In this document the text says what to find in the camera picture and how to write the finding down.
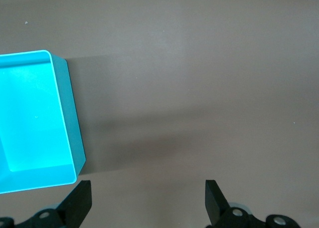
round metal screw head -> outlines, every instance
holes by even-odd
[[[276,224],[279,224],[279,225],[282,225],[282,226],[284,226],[286,224],[286,221],[284,219],[282,219],[281,217],[275,217],[274,218],[274,222]]]
[[[39,218],[40,218],[40,219],[43,219],[43,218],[48,217],[49,215],[50,215],[49,212],[43,212],[43,213],[41,213],[41,214],[39,215]]]
[[[234,209],[233,214],[237,217],[241,217],[243,215],[242,211],[239,209]]]

blue plastic container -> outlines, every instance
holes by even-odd
[[[0,55],[0,194],[74,183],[84,163],[66,61]]]

